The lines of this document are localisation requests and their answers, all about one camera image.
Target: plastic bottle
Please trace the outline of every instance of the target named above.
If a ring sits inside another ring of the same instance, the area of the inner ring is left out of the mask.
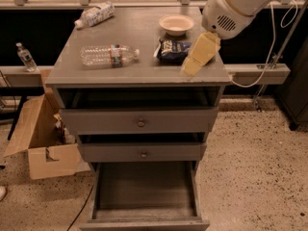
[[[115,6],[111,2],[101,3],[81,14],[75,21],[77,29],[92,27],[115,14]]]
[[[18,47],[17,55],[20,58],[20,60],[25,64],[26,71],[28,72],[35,71],[38,67],[36,62],[33,60],[30,51],[26,49],[20,42],[18,42],[16,46]]]
[[[81,59],[87,67],[122,67],[136,60],[139,54],[138,49],[119,44],[84,46],[81,49]]]

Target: open cardboard box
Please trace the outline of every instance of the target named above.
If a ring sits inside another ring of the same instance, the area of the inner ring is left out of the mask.
[[[54,114],[57,108],[51,105],[47,97],[45,94],[24,103],[4,156],[27,151],[32,179],[67,176],[90,170],[80,156],[77,143],[55,145],[57,120]]]

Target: bowl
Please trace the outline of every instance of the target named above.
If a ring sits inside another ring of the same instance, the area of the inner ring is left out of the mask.
[[[193,27],[194,22],[188,16],[171,14],[160,18],[159,24],[169,35],[182,36]]]

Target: drawer knob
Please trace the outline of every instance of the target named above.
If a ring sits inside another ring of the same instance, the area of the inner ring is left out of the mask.
[[[145,151],[142,152],[141,157],[142,157],[143,159],[147,157],[147,154],[146,154]]]
[[[139,126],[139,127],[144,127],[144,126],[145,126],[145,122],[144,122],[143,119],[140,119],[140,120],[138,121],[138,126]]]

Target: floor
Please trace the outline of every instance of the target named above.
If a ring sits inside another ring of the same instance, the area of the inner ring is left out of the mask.
[[[207,231],[308,230],[308,127],[289,130],[274,99],[263,111],[247,98],[223,98],[196,174],[200,209]],[[0,124],[0,230],[67,230],[84,205],[93,177],[31,180],[27,154],[3,158],[10,123]],[[86,222],[91,197],[69,230]]]

